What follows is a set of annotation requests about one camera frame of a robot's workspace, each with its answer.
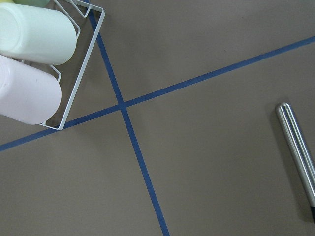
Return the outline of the green cup in rack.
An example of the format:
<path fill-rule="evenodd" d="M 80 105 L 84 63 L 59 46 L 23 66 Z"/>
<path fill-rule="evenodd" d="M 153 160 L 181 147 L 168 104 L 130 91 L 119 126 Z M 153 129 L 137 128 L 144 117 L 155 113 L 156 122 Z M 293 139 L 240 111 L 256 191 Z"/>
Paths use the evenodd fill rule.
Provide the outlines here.
<path fill-rule="evenodd" d="M 16 4 L 35 6 L 35 7 L 45 7 L 50 0 L 13 0 Z"/>

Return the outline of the pink cup in rack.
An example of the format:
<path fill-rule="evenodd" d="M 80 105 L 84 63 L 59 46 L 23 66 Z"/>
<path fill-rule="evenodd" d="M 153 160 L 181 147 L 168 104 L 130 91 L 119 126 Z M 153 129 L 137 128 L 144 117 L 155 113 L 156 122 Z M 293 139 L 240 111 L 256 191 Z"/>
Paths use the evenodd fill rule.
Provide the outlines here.
<path fill-rule="evenodd" d="M 0 114 L 35 125 L 50 119 L 61 103 L 57 79 L 44 71 L 0 57 Z"/>

